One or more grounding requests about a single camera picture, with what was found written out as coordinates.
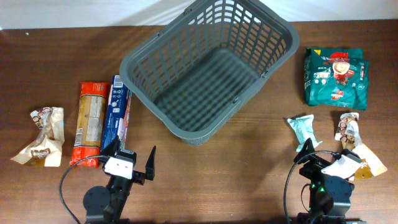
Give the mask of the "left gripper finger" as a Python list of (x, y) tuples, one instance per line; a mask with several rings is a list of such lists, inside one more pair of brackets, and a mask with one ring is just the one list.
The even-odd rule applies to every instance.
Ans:
[(115, 157), (120, 148), (120, 139), (116, 136), (100, 153), (104, 157)]
[(151, 153), (148, 157), (148, 160), (146, 162), (146, 172), (145, 172), (145, 178), (146, 180), (154, 180), (155, 177), (155, 152), (156, 152), (156, 146), (154, 146), (151, 150)]

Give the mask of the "orange biscuit pack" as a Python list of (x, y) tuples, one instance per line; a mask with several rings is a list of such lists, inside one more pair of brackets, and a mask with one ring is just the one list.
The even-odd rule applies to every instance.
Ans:
[(106, 100), (110, 84), (82, 82), (80, 104), (70, 165), (95, 167), (99, 165)]

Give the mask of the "mint green snack packet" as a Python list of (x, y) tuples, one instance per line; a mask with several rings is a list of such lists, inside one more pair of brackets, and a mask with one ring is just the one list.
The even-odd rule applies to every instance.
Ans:
[(294, 130), (296, 137), (299, 141), (299, 145), (296, 148), (297, 152), (300, 152), (307, 139), (310, 139), (313, 146), (317, 147), (322, 141), (317, 141), (313, 132), (313, 120), (314, 115), (306, 115), (296, 119), (287, 119), (288, 124)]

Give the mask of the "beige snack bag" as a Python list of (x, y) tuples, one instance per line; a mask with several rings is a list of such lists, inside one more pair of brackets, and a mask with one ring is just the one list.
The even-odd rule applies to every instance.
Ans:
[(387, 167), (377, 155), (362, 142), (358, 120), (358, 113), (342, 114), (335, 134), (335, 140), (341, 141), (343, 149), (350, 150), (361, 159), (359, 169), (349, 178), (350, 180), (370, 179), (387, 171)]
[(30, 117), (40, 133), (11, 160), (25, 166), (59, 167), (65, 142), (63, 108), (39, 108), (33, 110)]

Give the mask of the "green coffee bag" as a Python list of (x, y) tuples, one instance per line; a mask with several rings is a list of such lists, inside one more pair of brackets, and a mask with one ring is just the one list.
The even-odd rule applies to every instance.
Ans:
[(307, 105), (366, 110), (369, 61), (363, 56), (363, 49), (307, 47), (304, 60)]

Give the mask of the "grey plastic basket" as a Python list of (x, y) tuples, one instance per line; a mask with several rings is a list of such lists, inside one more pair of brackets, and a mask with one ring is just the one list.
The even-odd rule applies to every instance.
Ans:
[(260, 1), (195, 1), (129, 52), (119, 74), (171, 133), (199, 146), (299, 45), (295, 27)]

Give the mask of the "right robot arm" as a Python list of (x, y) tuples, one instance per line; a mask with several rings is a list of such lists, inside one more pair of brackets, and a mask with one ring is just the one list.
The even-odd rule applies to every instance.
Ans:
[(351, 206), (350, 197), (354, 184), (346, 178), (324, 174), (322, 169), (331, 162), (319, 157), (312, 140), (308, 138), (294, 159), (294, 165), (303, 164), (299, 174), (310, 180), (309, 208), (297, 215), (298, 223), (348, 223), (346, 212)]

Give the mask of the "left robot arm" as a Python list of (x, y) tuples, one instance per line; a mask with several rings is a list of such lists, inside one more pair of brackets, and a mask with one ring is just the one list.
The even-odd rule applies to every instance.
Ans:
[(137, 154), (123, 149), (118, 138), (100, 152), (102, 170), (110, 179), (106, 186), (92, 187), (83, 197), (87, 223), (119, 223), (132, 186), (154, 179), (155, 152), (153, 147), (144, 172), (134, 170)]

